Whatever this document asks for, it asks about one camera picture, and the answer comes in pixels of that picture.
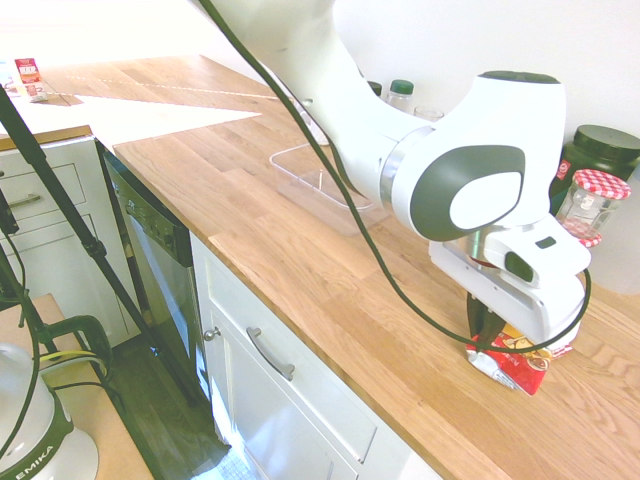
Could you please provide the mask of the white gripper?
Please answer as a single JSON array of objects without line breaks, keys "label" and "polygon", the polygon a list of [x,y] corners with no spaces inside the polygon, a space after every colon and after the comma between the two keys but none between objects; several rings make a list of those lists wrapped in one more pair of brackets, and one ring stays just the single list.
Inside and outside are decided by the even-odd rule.
[{"label": "white gripper", "polygon": [[[538,345],[550,341],[553,346],[565,346],[577,336],[579,325],[574,321],[585,298],[578,278],[534,288],[505,271],[474,262],[452,242],[432,241],[429,255],[469,292],[466,312],[471,340],[478,337],[479,343],[491,345],[502,331],[502,319]],[[482,311],[482,303],[490,310]]]}]

